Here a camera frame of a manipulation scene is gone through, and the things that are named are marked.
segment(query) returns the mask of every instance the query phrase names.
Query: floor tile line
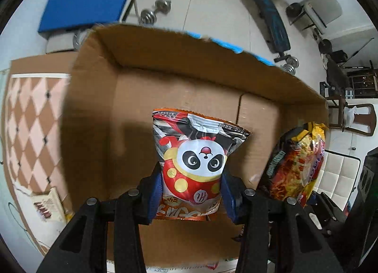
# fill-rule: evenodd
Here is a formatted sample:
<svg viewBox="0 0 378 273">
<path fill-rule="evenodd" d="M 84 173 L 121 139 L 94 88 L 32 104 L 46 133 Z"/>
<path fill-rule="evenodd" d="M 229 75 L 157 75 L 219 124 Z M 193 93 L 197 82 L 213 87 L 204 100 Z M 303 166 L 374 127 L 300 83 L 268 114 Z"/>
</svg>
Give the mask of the floor tile line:
<svg viewBox="0 0 378 273">
<path fill-rule="evenodd" d="M 184 20 L 183 31 L 184 31 L 184 28 L 185 28 L 186 18 L 188 17 L 188 12 L 189 12 L 189 7 L 190 7 L 190 3 L 191 3 L 191 2 L 192 2 L 192 0 L 189 0 L 189 5 L 188 5 L 188 9 L 187 9 L 187 11 L 186 11 L 185 20 Z"/>
</svg>

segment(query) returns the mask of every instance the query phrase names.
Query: gray chair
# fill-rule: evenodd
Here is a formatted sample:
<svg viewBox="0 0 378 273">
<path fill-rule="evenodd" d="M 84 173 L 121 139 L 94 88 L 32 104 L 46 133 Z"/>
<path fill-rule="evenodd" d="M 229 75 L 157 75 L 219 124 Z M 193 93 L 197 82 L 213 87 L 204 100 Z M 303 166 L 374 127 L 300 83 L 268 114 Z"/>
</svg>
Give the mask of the gray chair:
<svg viewBox="0 0 378 273">
<path fill-rule="evenodd" d="M 312 24 L 304 29 L 315 26 L 321 34 L 326 32 L 327 24 L 343 14 L 343 10 L 337 0 L 304 0 L 301 6 L 301 13 L 290 24 L 294 24 L 304 15 L 307 15 Z"/>
</svg>

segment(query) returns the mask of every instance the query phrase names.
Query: silver bolt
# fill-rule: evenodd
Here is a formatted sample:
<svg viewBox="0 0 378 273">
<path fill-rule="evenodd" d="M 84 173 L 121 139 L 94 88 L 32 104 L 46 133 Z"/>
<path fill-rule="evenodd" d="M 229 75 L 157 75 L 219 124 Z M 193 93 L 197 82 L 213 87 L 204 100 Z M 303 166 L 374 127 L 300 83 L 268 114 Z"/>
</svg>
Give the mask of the silver bolt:
<svg viewBox="0 0 378 273">
<path fill-rule="evenodd" d="M 97 199 L 95 197 L 91 197 L 90 199 L 86 200 L 86 204 L 89 205 L 89 206 L 92 206 L 95 203 L 97 203 Z"/>
<path fill-rule="evenodd" d="M 138 189 L 130 189 L 127 194 L 129 196 L 137 196 L 139 194 L 139 190 Z"/>
<path fill-rule="evenodd" d="M 254 196 L 256 194 L 256 191 L 251 188 L 248 188 L 244 190 L 244 193 L 245 195 L 248 195 L 248 196 Z"/>
<path fill-rule="evenodd" d="M 296 200 L 295 198 L 293 198 L 293 197 L 288 197 L 288 198 L 286 199 L 286 201 L 287 201 L 288 204 L 290 204 L 290 205 L 295 205 L 295 204 L 297 203 L 297 200 Z"/>
</svg>

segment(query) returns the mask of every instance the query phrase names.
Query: cardboard box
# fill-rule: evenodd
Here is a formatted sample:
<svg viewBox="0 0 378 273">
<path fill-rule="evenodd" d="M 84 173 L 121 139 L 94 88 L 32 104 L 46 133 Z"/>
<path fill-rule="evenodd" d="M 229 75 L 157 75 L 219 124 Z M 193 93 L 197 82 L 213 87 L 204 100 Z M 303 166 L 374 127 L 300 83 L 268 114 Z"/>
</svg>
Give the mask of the cardboard box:
<svg viewBox="0 0 378 273">
<path fill-rule="evenodd" d="M 328 119 L 324 98 L 249 53 L 184 33 L 97 27 L 73 66 L 62 114 L 61 151 L 74 210 L 91 196 L 118 197 L 151 174 L 157 161 L 152 110 L 160 107 L 192 110 L 250 130 L 252 136 L 227 164 L 253 188 L 283 132 Z M 222 211 L 213 221 L 154 220 L 139 229 L 146 265 L 206 263 L 239 254 L 231 237 L 241 227 Z"/>
</svg>

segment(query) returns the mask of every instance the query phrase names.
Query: white floor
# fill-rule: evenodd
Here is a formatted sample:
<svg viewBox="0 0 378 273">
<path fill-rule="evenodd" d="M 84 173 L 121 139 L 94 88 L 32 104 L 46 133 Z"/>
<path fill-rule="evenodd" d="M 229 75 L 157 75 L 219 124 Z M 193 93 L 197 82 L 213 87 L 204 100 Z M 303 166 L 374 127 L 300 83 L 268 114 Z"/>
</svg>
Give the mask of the white floor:
<svg viewBox="0 0 378 273">
<path fill-rule="evenodd" d="M 45 53 L 46 38 L 39 35 L 37 29 L 47 1 L 24 0 L 15 11 L 0 35 L 0 71 L 8 69 L 13 59 Z M 167 16 L 158 15 L 156 27 L 192 31 L 224 40 L 272 62 L 277 56 L 270 52 L 265 42 L 266 26 L 258 17 L 258 9 L 252 0 L 171 1 L 171 12 Z M 296 76 L 318 92 L 319 82 L 326 80 L 326 71 L 323 69 L 317 44 L 309 32 L 301 32 L 295 26 L 289 25 L 285 14 L 287 4 L 282 0 L 274 1 L 289 35 L 292 46 L 290 53 L 300 62 Z M 154 2 L 155 0 L 137 0 L 139 11 L 151 8 Z M 136 23 L 137 18 L 130 16 L 127 21 Z M 0 94 L 3 90 L 4 83 L 0 85 Z M 15 223 L 14 219 L 19 219 L 17 212 L 11 213 L 8 210 L 9 203 L 13 201 L 6 187 L 2 173 L 0 232 L 26 272 L 35 272 L 42 256 Z"/>
</svg>

